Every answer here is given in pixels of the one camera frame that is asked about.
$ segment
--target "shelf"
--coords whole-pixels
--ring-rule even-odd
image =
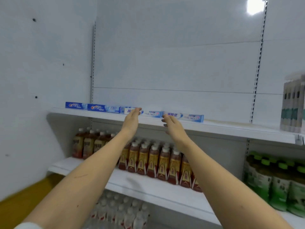
[[[66,158],[52,164],[48,170],[68,175],[82,162],[82,159]],[[204,194],[192,189],[117,168],[109,178],[106,189],[220,225]],[[305,219],[287,212],[279,213],[295,229],[304,227]]]
[[[114,121],[124,121],[126,116],[123,114],[103,113],[69,108],[51,108],[49,112]],[[146,125],[163,126],[163,122],[161,121],[161,119],[145,116],[139,116],[139,123]],[[194,123],[187,121],[181,121],[181,123],[186,130],[217,133],[222,135],[239,136],[245,138],[276,141],[298,145],[304,144],[302,134],[285,132],[277,129],[266,128],[259,125],[210,120],[205,120],[204,123]]]

